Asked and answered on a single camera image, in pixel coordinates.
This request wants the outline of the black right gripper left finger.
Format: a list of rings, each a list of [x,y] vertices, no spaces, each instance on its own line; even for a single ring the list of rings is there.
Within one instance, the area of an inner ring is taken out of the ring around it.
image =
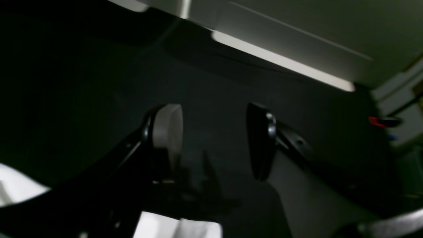
[[[173,184],[180,168],[184,134],[180,104],[160,104],[142,122],[142,158],[153,184]]]

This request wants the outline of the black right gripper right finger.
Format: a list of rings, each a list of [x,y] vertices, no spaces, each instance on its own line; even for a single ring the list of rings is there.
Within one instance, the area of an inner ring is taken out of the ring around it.
[[[254,178],[265,181],[276,151],[276,117],[266,107],[250,102],[246,111],[250,163]]]

